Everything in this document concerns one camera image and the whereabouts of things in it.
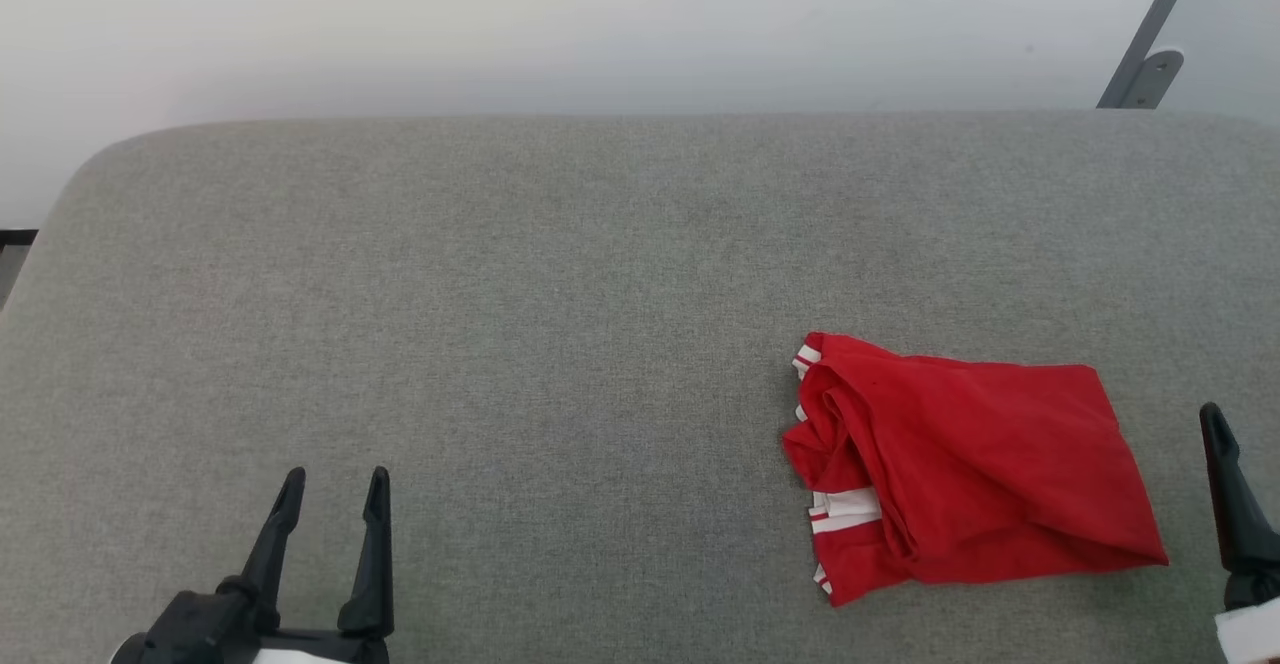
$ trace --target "gray metal bar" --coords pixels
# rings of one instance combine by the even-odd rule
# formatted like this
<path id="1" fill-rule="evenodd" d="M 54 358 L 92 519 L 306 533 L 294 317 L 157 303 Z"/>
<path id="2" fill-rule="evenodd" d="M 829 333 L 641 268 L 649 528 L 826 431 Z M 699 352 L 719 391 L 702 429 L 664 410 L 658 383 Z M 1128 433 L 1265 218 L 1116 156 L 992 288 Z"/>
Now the gray metal bar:
<path id="1" fill-rule="evenodd" d="M 1124 104 L 1125 93 L 1129 93 L 1129 87 L 1142 70 L 1142 63 L 1146 61 L 1147 52 L 1151 52 L 1151 46 L 1156 43 L 1161 27 L 1165 27 L 1174 3 L 1178 0 L 1152 0 L 1147 17 L 1143 17 L 1138 31 L 1133 35 L 1128 52 L 1124 52 L 1124 59 L 1120 59 L 1107 90 L 1102 92 L 1102 99 L 1098 99 L 1100 109 L 1116 109 Z"/>

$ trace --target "white stripe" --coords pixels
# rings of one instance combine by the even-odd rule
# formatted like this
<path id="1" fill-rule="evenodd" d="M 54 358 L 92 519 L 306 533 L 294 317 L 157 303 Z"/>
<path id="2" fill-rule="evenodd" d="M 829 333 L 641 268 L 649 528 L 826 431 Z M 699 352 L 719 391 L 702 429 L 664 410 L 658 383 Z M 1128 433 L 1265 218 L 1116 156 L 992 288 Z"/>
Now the white stripe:
<path id="1" fill-rule="evenodd" d="M 809 526 L 813 527 L 813 534 L 820 535 L 823 532 L 838 532 L 841 528 L 868 525 L 878 518 L 881 518 L 879 512 L 876 512 L 874 514 L 849 514 L 847 517 L 827 517 L 826 519 L 814 519 L 813 522 L 809 522 Z"/>
<path id="2" fill-rule="evenodd" d="M 832 517 L 846 514 L 873 514 L 879 512 L 879 499 L 873 487 L 851 487 L 849 491 L 827 494 L 827 513 Z"/>
<path id="3" fill-rule="evenodd" d="M 814 349 L 813 345 L 805 344 L 801 345 L 800 353 L 796 354 L 796 357 L 809 360 L 810 362 L 817 365 L 822 360 L 822 351 Z"/>

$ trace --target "red fabric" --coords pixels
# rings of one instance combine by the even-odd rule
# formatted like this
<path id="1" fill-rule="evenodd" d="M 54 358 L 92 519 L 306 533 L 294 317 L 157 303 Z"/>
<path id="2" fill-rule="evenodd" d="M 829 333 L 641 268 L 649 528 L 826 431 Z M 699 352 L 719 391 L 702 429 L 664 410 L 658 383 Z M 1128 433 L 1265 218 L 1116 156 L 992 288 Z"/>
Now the red fabric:
<path id="1" fill-rule="evenodd" d="M 814 536 L 832 605 L 892 586 L 1169 564 L 1097 372 L 899 357 L 814 333 L 808 421 L 783 447 L 814 491 L 874 486 L 883 519 Z"/>

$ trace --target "black strip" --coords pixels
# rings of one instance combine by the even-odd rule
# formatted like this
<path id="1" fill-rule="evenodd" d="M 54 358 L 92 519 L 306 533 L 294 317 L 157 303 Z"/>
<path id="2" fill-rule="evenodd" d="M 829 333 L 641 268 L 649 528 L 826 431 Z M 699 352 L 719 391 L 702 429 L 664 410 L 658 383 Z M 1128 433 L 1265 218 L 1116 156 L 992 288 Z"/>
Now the black strip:
<path id="1" fill-rule="evenodd" d="M 1124 52 L 1124 59 L 1120 59 L 1107 90 L 1102 92 L 1102 99 L 1098 99 L 1100 109 L 1120 109 L 1124 104 L 1124 96 L 1129 93 L 1133 81 L 1138 79 L 1138 70 L 1142 70 L 1142 63 L 1147 61 L 1147 54 L 1156 43 L 1156 36 L 1164 29 L 1174 3 L 1178 0 L 1152 0 L 1147 17 L 1142 18 L 1138 31 L 1133 35 L 1128 52 Z"/>
<path id="2" fill-rule="evenodd" d="M 0 249 L 5 246 L 31 246 L 36 241 L 33 228 L 0 228 Z"/>

